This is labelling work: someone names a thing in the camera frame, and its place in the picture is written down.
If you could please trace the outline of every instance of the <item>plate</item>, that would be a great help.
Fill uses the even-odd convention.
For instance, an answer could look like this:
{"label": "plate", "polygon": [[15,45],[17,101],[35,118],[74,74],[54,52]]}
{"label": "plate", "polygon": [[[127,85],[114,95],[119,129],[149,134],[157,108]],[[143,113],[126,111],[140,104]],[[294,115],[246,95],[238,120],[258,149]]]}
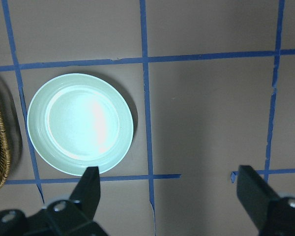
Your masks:
{"label": "plate", "polygon": [[54,168],[81,176],[86,167],[100,173],[117,165],[133,138],[133,120],[120,93],[86,74],[65,74],[45,83],[28,111],[29,137]]}

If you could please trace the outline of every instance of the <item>bolt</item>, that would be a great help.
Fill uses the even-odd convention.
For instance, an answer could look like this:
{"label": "bolt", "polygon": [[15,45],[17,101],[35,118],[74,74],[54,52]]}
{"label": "bolt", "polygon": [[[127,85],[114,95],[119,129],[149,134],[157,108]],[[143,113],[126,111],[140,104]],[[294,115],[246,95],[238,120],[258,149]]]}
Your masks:
{"label": "bolt", "polygon": [[294,198],[289,199],[288,203],[289,203],[290,207],[295,208],[295,199]]}
{"label": "bolt", "polygon": [[65,209],[65,205],[66,205],[65,201],[59,202],[58,204],[54,206],[54,211],[62,211],[63,209]]}
{"label": "bolt", "polygon": [[2,221],[3,223],[9,222],[10,220],[13,220],[13,219],[14,219],[15,215],[16,215],[16,212],[13,211],[13,210],[11,210],[11,211],[9,212],[9,214],[7,214],[7,215],[5,215],[4,217],[2,217],[1,221]]}

